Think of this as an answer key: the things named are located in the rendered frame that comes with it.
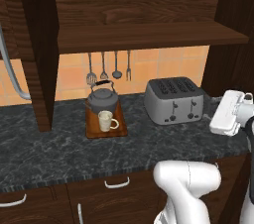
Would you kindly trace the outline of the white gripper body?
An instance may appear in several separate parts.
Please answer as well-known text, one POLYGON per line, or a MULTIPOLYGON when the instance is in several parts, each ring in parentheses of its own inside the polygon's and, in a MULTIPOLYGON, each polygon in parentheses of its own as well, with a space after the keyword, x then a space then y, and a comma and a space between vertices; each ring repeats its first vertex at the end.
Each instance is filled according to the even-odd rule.
POLYGON ((236 121, 237 109, 245 94, 241 91, 227 90, 209 124, 210 132, 217 135, 234 136, 238 133, 240 123, 236 121))

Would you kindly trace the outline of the dark wooden cabinet door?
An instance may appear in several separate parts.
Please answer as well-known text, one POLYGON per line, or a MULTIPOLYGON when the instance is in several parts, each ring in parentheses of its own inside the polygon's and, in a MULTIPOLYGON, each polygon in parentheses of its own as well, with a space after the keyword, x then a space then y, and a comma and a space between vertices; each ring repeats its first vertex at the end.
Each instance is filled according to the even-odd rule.
POLYGON ((39 130, 52 129, 59 68, 56 0, 5 0, 39 130))
POLYGON ((249 40, 210 46, 201 88, 211 97, 222 96, 227 89, 254 95, 254 0, 218 0, 214 20, 249 40))

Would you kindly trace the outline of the brown wooden tray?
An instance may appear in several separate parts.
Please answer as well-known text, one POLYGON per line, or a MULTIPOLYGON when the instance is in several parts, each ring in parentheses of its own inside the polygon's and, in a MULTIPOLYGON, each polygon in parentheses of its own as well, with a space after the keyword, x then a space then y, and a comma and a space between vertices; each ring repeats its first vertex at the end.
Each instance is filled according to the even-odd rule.
POLYGON ((119 127, 109 132, 102 132, 99 128, 98 116, 88 107, 85 107, 85 136, 88 139, 125 137, 128 132, 120 102, 117 102, 113 118, 119 122, 119 127))

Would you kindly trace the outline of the cream mug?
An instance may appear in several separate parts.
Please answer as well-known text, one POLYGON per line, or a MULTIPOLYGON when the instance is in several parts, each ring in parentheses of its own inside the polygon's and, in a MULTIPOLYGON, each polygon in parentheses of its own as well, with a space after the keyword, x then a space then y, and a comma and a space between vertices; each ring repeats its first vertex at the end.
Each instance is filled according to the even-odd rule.
POLYGON ((119 128, 119 122, 113 118, 113 113, 107 110, 98 113, 99 128, 102 132, 109 132, 119 128))

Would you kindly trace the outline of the dark grey kettle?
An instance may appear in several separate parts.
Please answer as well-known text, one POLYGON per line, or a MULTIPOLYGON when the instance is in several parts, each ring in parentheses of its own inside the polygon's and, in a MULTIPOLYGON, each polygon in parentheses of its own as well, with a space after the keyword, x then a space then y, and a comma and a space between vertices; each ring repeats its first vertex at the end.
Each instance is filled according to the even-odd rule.
POLYGON ((90 88, 91 93, 87 97, 86 107, 95 114, 104 110, 113 113, 118 102, 118 94, 114 89, 114 82, 112 80, 104 79, 93 83, 90 88), (106 83, 111 84, 111 90, 100 88, 100 85, 106 83))

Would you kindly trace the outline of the grey four-slot toaster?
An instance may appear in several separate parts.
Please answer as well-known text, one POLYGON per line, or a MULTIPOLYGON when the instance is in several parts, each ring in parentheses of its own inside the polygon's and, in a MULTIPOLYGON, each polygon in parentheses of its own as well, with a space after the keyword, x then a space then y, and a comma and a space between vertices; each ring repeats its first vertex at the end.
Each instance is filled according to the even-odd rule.
POLYGON ((203 114, 204 92, 185 76, 150 79, 144 106, 158 125, 195 122, 203 114))

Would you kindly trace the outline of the dark wooden base cupboard door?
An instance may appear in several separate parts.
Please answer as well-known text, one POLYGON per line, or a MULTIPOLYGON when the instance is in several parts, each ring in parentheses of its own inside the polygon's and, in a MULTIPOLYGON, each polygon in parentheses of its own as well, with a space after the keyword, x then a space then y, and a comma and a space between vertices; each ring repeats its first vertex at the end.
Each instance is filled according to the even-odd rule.
POLYGON ((65 185, 50 185, 0 193, 0 203, 20 200, 23 204, 0 208, 0 224, 74 224, 65 185))
POLYGON ((214 193, 212 224, 239 224, 242 203, 250 176, 249 154, 226 157, 216 161, 221 172, 220 188, 214 193))
POLYGON ((143 170, 125 174, 68 183, 66 185, 74 223, 79 224, 77 204, 81 204, 83 224, 154 224, 160 212, 160 189, 153 171, 143 170), (108 189, 108 184, 122 183, 130 177, 129 185, 108 189))

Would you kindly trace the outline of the grey meat fork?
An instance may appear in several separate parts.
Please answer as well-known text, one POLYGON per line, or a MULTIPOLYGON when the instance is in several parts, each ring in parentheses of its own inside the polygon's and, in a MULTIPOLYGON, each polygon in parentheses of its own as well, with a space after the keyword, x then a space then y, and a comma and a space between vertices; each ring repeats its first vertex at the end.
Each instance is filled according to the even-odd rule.
POLYGON ((127 69, 126 69, 126 80, 131 81, 131 67, 130 67, 131 51, 127 51, 127 69))

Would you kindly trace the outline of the grey ladle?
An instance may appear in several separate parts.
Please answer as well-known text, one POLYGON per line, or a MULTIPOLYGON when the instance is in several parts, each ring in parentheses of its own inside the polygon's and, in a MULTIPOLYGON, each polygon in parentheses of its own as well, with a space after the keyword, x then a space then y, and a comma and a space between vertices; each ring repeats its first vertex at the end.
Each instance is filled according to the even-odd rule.
POLYGON ((116 79, 119 79, 119 78, 121 78, 121 76, 122 76, 122 72, 119 71, 118 68, 117 68, 117 53, 118 53, 118 51, 115 51, 115 52, 114 52, 114 54, 115 54, 115 69, 114 69, 114 71, 112 72, 112 76, 113 76, 114 78, 116 78, 116 79))

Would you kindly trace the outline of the small grey spatula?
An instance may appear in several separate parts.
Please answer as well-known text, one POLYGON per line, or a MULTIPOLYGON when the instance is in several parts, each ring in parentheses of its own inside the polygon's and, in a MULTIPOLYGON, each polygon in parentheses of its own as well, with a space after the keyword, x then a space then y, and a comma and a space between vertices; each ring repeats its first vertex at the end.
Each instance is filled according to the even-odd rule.
POLYGON ((104 52, 101 52, 101 59, 102 59, 102 72, 100 74, 100 79, 108 79, 108 74, 105 71, 104 52))

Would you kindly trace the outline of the grey slotted spatula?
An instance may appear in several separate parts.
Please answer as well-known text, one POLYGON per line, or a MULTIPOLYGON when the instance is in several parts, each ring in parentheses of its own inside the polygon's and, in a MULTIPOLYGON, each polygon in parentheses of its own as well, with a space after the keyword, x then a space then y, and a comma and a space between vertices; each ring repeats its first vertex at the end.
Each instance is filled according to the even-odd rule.
POLYGON ((86 82, 88 85, 92 85, 97 81, 97 76, 96 74, 92 71, 92 65, 89 66, 89 73, 86 76, 86 82))

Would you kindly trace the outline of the dark wooden wall cabinet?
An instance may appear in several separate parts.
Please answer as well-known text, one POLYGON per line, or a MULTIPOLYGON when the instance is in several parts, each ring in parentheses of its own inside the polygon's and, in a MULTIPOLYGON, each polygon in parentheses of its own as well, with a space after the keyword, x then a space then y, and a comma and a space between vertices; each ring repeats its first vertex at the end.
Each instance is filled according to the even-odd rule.
POLYGON ((56 0, 62 54, 246 44, 218 0, 56 0))

